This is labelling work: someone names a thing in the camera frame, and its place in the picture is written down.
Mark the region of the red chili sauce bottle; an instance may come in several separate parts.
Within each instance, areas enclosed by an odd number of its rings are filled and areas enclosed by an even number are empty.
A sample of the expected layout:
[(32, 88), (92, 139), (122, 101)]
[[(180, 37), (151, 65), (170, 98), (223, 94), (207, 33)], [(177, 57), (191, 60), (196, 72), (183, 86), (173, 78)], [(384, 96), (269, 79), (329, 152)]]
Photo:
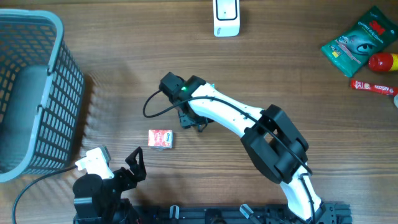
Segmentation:
[(368, 67), (374, 72), (397, 71), (397, 54), (377, 53), (370, 57)]

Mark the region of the red coffee stick sachet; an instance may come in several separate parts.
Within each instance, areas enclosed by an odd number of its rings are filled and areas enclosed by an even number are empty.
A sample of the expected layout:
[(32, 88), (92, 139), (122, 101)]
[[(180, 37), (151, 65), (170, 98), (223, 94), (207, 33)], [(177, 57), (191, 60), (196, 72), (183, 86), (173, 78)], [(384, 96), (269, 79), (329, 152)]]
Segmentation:
[(350, 80), (350, 87), (354, 90), (371, 91), (382, 95), (392, 95), (392, 96), (397, 95), (397, 88), (361, 82), (354, 79)]

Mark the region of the green lid jar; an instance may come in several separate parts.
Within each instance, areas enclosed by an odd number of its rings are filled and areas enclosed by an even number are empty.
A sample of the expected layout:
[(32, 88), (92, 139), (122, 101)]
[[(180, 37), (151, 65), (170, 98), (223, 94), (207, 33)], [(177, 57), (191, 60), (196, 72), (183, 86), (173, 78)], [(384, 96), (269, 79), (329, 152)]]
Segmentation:
[(398, 95), (394, 97), (394, 105), (398, 108)]

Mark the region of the red white tissue pack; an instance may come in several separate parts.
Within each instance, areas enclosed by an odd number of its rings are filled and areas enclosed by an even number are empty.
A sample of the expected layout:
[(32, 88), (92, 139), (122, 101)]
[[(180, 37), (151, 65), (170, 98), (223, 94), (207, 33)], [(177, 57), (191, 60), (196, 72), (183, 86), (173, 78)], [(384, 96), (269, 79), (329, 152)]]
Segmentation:
[(148, 130), (148, 146), (154, 149), (171, 149), (173, 146), (174, 133), (170, 129)]

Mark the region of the green white glove package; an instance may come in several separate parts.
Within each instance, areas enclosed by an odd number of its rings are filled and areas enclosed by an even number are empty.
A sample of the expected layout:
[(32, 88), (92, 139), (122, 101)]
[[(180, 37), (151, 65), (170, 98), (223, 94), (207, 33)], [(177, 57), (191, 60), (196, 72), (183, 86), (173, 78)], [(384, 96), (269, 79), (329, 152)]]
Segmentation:
[(348, 78), (363, 67), (371, 55), (397, 40), (397, 24), (373, 6), (351, 29), (321, 47), (325, 56)]

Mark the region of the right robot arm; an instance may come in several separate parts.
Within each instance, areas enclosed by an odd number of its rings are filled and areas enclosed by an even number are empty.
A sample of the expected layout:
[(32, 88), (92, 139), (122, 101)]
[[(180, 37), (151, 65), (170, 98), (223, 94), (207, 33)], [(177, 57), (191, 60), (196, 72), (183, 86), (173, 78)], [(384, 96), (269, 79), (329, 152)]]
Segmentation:
[(302, 221), (317, 222), (322, 200), (310, 181), (313, 172), (307, 163), (308, 142), (281, 108), (248, 106), (202, 78), (184, 80), (171, 72), (161, 79), (159, 90), (192, 125), (216, 122), (235, 133), (255, 168), (280, 185), (288, 209)]

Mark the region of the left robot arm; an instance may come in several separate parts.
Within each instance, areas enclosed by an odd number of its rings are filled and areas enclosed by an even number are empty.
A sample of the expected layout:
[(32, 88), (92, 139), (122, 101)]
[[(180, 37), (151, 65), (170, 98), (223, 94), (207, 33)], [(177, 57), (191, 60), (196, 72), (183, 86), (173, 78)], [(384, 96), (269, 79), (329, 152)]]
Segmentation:
[(126, 159), (129, 166), (112, 171), (111, 156), (105, 146), (86, 152), (75, 162), (86, 174), (73, 184), (76, 215), (74, 223), (142, 223), (142, 218), (127, 198), (121, 194), (137, 187), (146, 179), (143, 151), (136, 148)]

